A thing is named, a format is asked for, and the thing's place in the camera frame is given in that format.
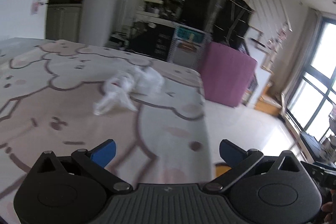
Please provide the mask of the white plastic bag red print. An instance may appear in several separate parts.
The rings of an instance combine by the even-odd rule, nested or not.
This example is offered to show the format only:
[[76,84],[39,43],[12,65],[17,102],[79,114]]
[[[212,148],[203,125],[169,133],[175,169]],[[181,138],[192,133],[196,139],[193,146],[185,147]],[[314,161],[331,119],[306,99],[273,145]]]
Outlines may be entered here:
[[94,103],[94,115],[106,114],[114,107],[121,107],[131,111],[137,110],[129,96],[134,87],[134,78],[128,72],[129,69],[116,71],[111,78],[104,82],[103,91],[105,95],[100,101]]

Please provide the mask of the white tissue paper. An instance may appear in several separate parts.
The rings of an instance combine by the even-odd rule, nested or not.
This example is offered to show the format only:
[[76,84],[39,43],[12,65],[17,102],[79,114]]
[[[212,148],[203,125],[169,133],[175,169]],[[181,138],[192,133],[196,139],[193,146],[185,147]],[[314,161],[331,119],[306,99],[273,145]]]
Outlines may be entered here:
[[133,67],[128,72],[134,78],[134,87],[132,92],[145,96],[150,96],[161,92],[161,88],[165,80],[152,67],[141,69],[140,67]]

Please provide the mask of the purple cushioned ottoman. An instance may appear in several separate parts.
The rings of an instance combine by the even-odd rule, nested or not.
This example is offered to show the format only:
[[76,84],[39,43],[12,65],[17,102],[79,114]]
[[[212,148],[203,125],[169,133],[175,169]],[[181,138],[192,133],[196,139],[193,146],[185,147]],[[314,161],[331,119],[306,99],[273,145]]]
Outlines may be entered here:
[[220,43],[210,42],[199,73],[205,99],[237,107],[253,79],[257,61],[249,55]]

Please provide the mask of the cartoon cat play mat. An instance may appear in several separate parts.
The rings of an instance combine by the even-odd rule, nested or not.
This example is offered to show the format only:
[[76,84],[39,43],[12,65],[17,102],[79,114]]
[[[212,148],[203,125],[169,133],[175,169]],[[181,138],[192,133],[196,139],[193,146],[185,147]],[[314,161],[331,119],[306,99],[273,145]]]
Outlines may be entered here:
[[1,196],[45,150],[67,156],[107,139],[107,170],[130,184],[212,178],[203,84],[193,69],[59,40],[1,64]]

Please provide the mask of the toy oven cardboard playset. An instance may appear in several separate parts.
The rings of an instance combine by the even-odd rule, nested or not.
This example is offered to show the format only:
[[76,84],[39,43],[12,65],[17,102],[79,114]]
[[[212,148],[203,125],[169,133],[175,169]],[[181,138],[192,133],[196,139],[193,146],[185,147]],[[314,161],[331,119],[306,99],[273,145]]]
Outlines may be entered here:
[[167,62],[198,69],[206,45],[207,33],[177,24],[171,41]]

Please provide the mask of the black chalkboard sign cabinet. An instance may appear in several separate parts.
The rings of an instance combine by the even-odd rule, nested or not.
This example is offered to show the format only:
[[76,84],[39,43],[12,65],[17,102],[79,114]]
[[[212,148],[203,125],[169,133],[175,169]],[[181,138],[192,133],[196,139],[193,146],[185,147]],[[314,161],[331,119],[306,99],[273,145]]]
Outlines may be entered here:
[[166,61],[175,28],[152,22],[135,22],[129,50]]

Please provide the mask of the black hanging cloth rack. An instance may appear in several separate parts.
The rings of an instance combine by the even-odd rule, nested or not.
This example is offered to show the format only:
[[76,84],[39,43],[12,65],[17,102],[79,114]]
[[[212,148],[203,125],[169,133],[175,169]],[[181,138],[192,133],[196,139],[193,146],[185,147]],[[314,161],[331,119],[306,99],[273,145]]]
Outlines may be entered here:
[[224,0],[213,25],[213,42],[238,50],[254,10],[244,0]]

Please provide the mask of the white kitchen cabinet doors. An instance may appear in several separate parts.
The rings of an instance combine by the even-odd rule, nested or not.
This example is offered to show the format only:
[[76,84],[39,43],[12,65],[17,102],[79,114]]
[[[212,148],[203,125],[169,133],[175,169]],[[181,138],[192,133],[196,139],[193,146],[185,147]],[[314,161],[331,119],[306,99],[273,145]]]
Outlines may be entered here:
[[78,42],[81,5],[49,5],[46,18],[46,39]]

